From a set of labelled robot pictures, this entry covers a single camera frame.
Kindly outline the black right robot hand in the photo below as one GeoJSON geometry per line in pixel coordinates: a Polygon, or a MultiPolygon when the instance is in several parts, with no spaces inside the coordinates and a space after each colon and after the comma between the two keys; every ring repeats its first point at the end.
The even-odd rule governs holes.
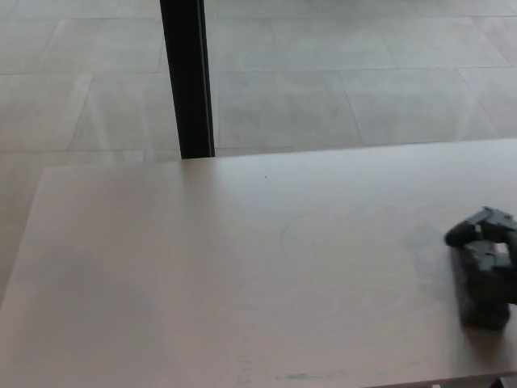
{"type": "Polygon", "coordinates": [[[480,303],[516,303],[516,220],[500,209],[484,207],[445,235],[456,252],[464,288],[480,303]]]}

